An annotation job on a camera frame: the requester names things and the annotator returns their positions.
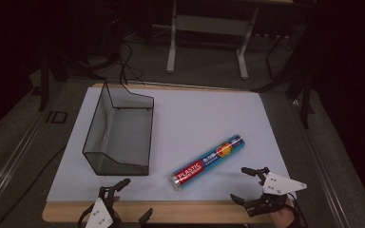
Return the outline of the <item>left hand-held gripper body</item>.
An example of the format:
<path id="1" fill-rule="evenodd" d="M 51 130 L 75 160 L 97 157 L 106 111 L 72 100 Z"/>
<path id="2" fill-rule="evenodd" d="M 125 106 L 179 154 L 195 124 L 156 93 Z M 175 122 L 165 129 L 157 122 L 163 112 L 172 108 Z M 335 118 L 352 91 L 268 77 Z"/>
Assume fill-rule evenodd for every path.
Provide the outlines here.
<path id="1" fill-rule="evenodd" d="M 121 225 L 122 221 L 113 208 L 115 192 L 114 186 L 100 188 L 99 197 L 86 210 L 89 214 L 86 228 L 118 228 Z"/>

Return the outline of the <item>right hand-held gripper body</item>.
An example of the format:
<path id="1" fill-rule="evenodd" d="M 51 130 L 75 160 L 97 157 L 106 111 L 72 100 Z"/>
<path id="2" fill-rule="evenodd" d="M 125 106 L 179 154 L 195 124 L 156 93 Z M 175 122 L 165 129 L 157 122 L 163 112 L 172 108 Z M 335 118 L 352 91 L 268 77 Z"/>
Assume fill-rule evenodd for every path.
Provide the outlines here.
<path id="1" fill-rule="evenodd" d="M 262 187 L 259 199 L 246 201 L 244 207 L 250 217 L 274 213 L 283 209 L 288 195 L 307 188 L 307 184 L 272 173 L 267 167 L 254 169 Z"/>

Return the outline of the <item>blue red plastic wrap roll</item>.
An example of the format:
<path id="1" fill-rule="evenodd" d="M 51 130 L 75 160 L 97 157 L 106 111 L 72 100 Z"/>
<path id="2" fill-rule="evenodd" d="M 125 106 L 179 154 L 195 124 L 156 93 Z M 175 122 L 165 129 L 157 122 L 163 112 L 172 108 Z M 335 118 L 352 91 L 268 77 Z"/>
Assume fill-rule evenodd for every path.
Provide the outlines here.
<path id="1" fill-rule="evenodd" d="M 170 181 L 176 191 L 182 190 L 188 183 L 225 161 L 245 146 L 241 135 L 234 135 L 208 152 L 198 156 L 170 174 Z"/>

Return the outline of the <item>black wire mesh basket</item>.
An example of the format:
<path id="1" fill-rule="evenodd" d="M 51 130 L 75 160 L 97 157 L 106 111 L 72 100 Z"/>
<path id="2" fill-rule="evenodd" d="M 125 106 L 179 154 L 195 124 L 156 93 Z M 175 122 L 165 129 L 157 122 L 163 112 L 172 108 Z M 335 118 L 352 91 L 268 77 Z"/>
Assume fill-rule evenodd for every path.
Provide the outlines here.
<path id="1" fill-rule="evenodd" d="M 103 84 L 83 154 L 98 176 L 147 176 L 154 99 Z"/>

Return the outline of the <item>person's right hand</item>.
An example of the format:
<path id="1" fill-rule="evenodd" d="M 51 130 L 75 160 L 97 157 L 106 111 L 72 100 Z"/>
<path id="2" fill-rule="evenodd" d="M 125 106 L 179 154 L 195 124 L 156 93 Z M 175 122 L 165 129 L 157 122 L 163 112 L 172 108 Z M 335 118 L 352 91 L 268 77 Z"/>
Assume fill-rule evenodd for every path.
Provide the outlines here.
<path id="1" fill-rule="evenodd" d="M 270 213 L 268 217 L 276 228 L 289 228 L 296 220 L 291 207 L 284 207 L 277 212 Z"/>

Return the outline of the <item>white table mat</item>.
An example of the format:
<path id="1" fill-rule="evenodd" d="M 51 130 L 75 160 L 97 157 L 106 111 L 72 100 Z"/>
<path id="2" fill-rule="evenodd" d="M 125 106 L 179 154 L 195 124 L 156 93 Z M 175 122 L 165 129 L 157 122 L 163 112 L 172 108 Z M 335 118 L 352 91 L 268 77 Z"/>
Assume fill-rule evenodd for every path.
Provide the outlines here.
<path id="1" fill-rule="evenodd" d="M 50 202 L 91 201 L 102 186 L 119 178 L 100 177 L 82 153 L 100 88 L 87 90 L 67 149 L 48 193 Z M 148 89 L 154 99 L 149 173 L 135 176 L 121 192 L 122 200 L 229 200 L 236 194 L 256 199 L 259 181 L 241 173 L 243 167 L 268 167 L 286 176 L 264 105 L 256 93 Z M 239 134 L 244 147 L 190 181 L 182 190 L 170 174 L 230 137 Z"/>

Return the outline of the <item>black metal stand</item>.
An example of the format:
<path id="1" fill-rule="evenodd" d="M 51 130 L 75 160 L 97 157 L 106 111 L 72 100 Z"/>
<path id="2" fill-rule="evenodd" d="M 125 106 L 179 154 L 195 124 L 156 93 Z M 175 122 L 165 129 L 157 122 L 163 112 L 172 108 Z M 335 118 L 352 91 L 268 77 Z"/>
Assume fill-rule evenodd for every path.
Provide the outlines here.
<path id="1" fill-rule="evenodd" d="M 312 21 L 313 17 L 310 16 L 308 19 L 303 19 L 301 22 L 291 24 L 288 27 L 291 55 L 282 69 L 274 76 L 271 71 L 269 57 L 280 41 L 280 38 L 278 38 L 267 52 L 265 59 L 267 70 L 272 77 L 272 81 L 266 85 L 252 88 L 253 92 L 264 93 L 288 83 L 289 85 L 285 91 L 285 96 L 293 101 L 301 98 L 299 119 L 306 129 L 309 128 L 308 114 L 310 109 L 311 84 L 315 76 L 314 64 L 309 53 L 309 48 L 307 48 L 305 42 Z"/>

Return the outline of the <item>grey metal floor rail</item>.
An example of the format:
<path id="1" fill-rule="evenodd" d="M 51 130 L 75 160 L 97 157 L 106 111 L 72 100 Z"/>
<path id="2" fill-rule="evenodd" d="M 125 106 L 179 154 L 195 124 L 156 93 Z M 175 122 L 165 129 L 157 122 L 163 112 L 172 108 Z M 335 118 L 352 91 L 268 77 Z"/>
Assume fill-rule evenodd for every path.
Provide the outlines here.
<path id="1" fill-rule="evenodd" d="M 32 119 L 30 126 L 28 127 L 25 135 L 21 138 L 20 142 L 16 145 L 14 151 L 9 156 L 2 169 L 0 170 L 0 197 L 7 188 L 12 176 L 14 175 L 21 160 L 26 155 L 31 143 L 34 141 L 35 135 L 40 127 L 40 124 L 44 121 L 48 113 L 48 110 L 38 111 L 36 116 Z"/>
<path id="2" fill-rule="evenodd" d="M 336 194 L 336 190 L 330 180 L 329 173 L 324 167 L 322 159 L 319 154 L 319 150 L 317 148 L 316 141 L 312 136 L 312 133 L 309 129 L 306 129 L 302 123 L 302 121 L 298 121 L 300 130 L 303 132 L 307 145 L 311 150 L 312 163 L 314 168 L 316 169 L 318 181 L 320 183 L 321 189 L 324 193 L 324 196 L 329 205 L 330 211 L 333 215 L 334 221 L 336 223 L 337 228 L 350 228 L 350 223 L 347 220 L 341 203 L 339 202 Z"/>

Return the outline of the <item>black rectangular floor bracket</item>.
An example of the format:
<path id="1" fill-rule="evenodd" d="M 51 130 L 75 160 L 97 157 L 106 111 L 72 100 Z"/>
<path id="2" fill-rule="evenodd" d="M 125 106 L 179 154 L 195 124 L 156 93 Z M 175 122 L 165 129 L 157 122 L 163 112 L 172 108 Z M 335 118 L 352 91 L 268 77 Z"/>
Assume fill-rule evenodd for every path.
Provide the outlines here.
<path id="1" fill-rule="evenodd" d="M 64 124 L 67 121 L 68 113 L 63 111 L 50 111 L 45 123 L 46 124 Z"/>

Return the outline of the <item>white metal table frame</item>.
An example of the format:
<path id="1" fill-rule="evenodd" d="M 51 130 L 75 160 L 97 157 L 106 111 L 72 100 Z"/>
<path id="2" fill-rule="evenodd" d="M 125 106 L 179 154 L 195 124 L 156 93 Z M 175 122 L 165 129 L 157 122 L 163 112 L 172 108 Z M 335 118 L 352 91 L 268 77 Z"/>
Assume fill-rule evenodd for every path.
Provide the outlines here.
<path id="1" fill-rule="evenodd" d="M 250 13 L 250 19 L 248 21 L 244 21 L 178 14 L 177 6 L 178 1 L 173 0 L 171 16 L 171 39 L 170 48 L 168 51 L 166 71 L 168 73 L 173 73 L 175 69 L 177 52 L 176 36 L 178 30 L 236 35 L 243 38 L 242 45 L 236 50 L 240 77 L 243 80 L 247 80 L 249 78 L 249 75 L 245 63 L 244 54 L 259 14 L 259 8 L 254 8 Z"/>

